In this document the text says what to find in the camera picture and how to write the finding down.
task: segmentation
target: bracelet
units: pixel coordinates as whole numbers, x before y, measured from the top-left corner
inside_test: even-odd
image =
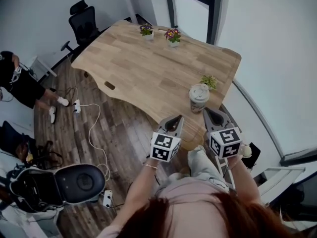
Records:
[[[229,170],[232,170],[236,167],[236,165],[242,160],[242,155],[239,155],[237,158],[238,160],[231,167],[228,168]]]
[[[154,168],[154,169],[158,169],[157,167],[151,166],[151,165],[149,165],[149,164],[147,164],[147,163],[143,163],[143,166],[150,167],[150,168]]]

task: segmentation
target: white cord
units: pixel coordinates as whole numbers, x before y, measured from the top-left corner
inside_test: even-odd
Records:
[[[77,82],[76,82],[76,77],[75,77],[75,70],[74,70],[73,72],[74,72],[75,88],[76,88],[76,92],[77,92],[77,94],[76,94],[76,100],[78,100],[78,88],[77,88]],[[98,108],[99,108],[99,114],[98,114],[98,117],[97,117],[97,119],[96,119],[94,125],[93,125],[93,126],[90,128],[90,130],[89,130],[89,133],[88,133],[88,141],[89,141],[89,143],[90,143],[90,145],[91,145],[92,147],[94,147],[94,148],[97,149],[97,150],[103,151],[103,153],[104,153],[104,155],[105,155],[105,158],[106,158],[106,164],[103,164],[103,163],[102,163],[102,164],[99,164],[99,165],[97,165],[97,168],[98,168],[99,166],[105,166],[105,167],[106,167],[105,179],[106,179],[106,181],[108,181],[108,180],[110,179],[110,175],[111,175],[111,174],[110,174],[110,169],[109,169],[109,167],[108,167],[108,158],[107,158],[106,152],[104,151],[104,149],[98,148],[98,147],[94,146],[94,145],[91,143],[91,141],[90,141],[90,132],[91,132],[92,128],[93,128],[93,127],[97,124],[97,122],[98,122],[98,119],[99,119],[100,114],[101,114],[101,108],[100,108],[100,106],[99,106],[98,104],[95,104],[95,103],[88,104],[88,105],[81,105],[81,107],[88,107],[88,106],[92,106],[92,105],[98,106]]]
[[[68,58],[68,60],[69,60],[69,64],[70,64],[70,66],[71,66],[71,61],[70,61],[70,59],[69,59],[69,56],[68,56],[68,54],[67,54],[67,58]],[[77,82],[76,82],[76,76],[75,76],[75,70],[73,70],[73,72],[74,72],[74,80],[75,80],[75,88],[76,88],[76,100],[78,100],[78,88],[77,88]]]
[[[105,178],[106,178],[107,175],[108,175],[108,178],[106,178],[106,181],[108,181],[108,180],[110,179],[110,175],[111,175],[111,174],[110,174],[110,169],[109,169],[109,167],[108,167],[108,158],[107,158],[106,152],[104,151],[104,149],[98,148],[98,147],[94,146],[94,145],[91,143],[91,141],[90,141],[90,132],[91,132],[92,128],[93,128],[93,127],[97,124],[97,122],[98,122],[98,119],[99,119],[100,114],[101,114],[101,108],[100,108],[100,106],[99,106],[98,104],[95,104],[95,103],[88,104],[88,105],[81,105],[81,107],[88,107],[88,106],[92,106],[92,105],[98,106],[98,108],[99,108],[99,114],[98,114],[98,117],[97,117],[97,119],[96,119],[94,125],[93,125],[93,126],[90,128],[90,130],[89,130],[89,133],[88,133],[88,141],[89,141],[89,143],[90,143],[90,145],[91,145],[92,147],[94,147],[94,148],[97,149],[97,150],[103,151],[103,153],[104,153],[104,155],[105,155],[105,158],[106,158],[106,163],[105,163],[105,164],[102,163],[102,164],[97,165],[97,168],[98,168],[99,166],[105,166],[105,167],[106,167]]]

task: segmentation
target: black and white marker cube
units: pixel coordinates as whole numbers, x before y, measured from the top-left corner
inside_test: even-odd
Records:
[[[160,161],[169,162],[177,153],[181,139],[153,132],[151,139],[150,157]]]
[[[209,147],[220,159],[236,156],[242,144],[237,127],[211,132],[209,139]]]

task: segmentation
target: purple flower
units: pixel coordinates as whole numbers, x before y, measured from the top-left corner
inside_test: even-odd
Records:
[[[168,30],[168,31],[165,33],[165,37],[166,37],[166,38],[171,39],[171,38],[173,38],[174,36],[175,36],[175,34],[174,34],[173,29],[170,29],[170,30]]]

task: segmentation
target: paper cup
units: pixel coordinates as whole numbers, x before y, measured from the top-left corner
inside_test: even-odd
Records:
[[[209,100],[209,87],[206,84],[193,85],[189,90],[190,108],[195,114],[200,113]]]

